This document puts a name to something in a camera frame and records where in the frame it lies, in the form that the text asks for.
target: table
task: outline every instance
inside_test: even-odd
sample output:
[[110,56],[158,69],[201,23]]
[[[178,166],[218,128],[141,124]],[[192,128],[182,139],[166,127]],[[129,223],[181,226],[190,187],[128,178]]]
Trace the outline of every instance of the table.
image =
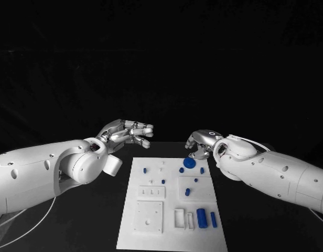
[[[126,144],[113,153],[123,161],[116,176],[100,173],[90,184],[66,191],[56,198],[41,224],[0,252],[125,251],[116,250],[115,246],[132,157],[184,158],[188,153],[182,142],[152,142],[149,149]],[[323,222],[309,210],[264,195],[243,182],[227,179],[213,158],[207,162],[227,251],[323,251]],[[50,204],[51,200],[24,211],[0,244],[31,229]]]

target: robotic hand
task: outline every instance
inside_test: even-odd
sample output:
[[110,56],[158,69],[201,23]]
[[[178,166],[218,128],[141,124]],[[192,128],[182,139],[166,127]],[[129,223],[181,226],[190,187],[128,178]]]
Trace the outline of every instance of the robotic hand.
[[152,125],[112,121],[94,138],[50,143],[0,155],[0,214],[30,208],[67,189],[90,183],[99,173],[115,176],[120,160],[110,155],[123,143],[149,148],[139,136],[152,136]]
[[[266,152],[259,152],[249,142]],[[211,152],[215,167],[228,179],[243,181],[266,195],[323,213],[323,169],[269,151],[256,142],[233,135],[223,137],[211,130],[191,133],[185,149],[194,143],[197,151],[190,153],[190,158],[207,159]]]

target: hole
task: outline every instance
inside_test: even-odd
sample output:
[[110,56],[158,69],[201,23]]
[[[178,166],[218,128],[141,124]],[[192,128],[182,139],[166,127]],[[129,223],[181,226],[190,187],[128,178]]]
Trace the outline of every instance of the hole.
[[18,171],[15,169],[11,170],[11,178],[15,180],[18,175]]
[[44,165],[44,169],[48,170],[48,168],[50,168],[50,161],[45,160],[45,161],[43,162],[43,165]]

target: blue cap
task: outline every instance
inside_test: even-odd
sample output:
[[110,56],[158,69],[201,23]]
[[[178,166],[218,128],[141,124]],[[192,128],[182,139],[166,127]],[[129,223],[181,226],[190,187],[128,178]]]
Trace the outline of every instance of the blue cap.
[[192,158],[187,157],[184,160],[182,160],[182,165],[185,168],[188,169],[192,169],[194,166],[195,166],[195,161]]

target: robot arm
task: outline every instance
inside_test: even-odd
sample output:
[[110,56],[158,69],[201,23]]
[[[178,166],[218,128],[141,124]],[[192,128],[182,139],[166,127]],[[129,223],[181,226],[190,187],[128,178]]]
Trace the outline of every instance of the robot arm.
[[110,122],[94,138],[50,143],[0,155],[0,214],[30,208],[67,189],[90,183],[100,171],[115,176],[120,160],[109,155],[123,143],[143,148],[152,125]]
[[194,131],[185,148],[194,143],[198,150],[188,157],[201,160],[211,152],[215,166],[228,179],[323,213],[323,169],[277,152],[257,152],[241,138],[233,135],[224,138],[214,131]]

